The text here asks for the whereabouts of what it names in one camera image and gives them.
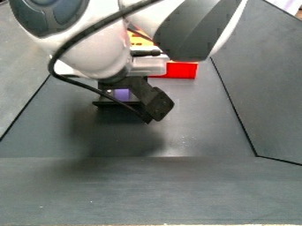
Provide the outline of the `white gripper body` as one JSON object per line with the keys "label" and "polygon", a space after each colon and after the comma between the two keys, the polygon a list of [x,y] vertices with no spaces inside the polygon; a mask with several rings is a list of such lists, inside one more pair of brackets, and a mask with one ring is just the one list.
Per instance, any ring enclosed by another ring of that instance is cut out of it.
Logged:
{"label": "white gripper body", "polygon": [[166,74],[169,56],[161,49],[131,49],[133,67],[129,75],[134,77],[161,76]]}

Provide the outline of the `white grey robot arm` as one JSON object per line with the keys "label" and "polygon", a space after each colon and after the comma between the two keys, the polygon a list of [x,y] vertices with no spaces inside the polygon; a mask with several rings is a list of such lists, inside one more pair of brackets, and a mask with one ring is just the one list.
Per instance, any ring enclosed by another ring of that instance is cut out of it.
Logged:
{"label": "white grey robot arm", "polygon": [[8,0],[8,4],[48,55],[93,28],[60,61],[82,77],[109,79],[134,66],[129,30],[143,32],[171,60],[203,61],[233,33],[248,0]]}

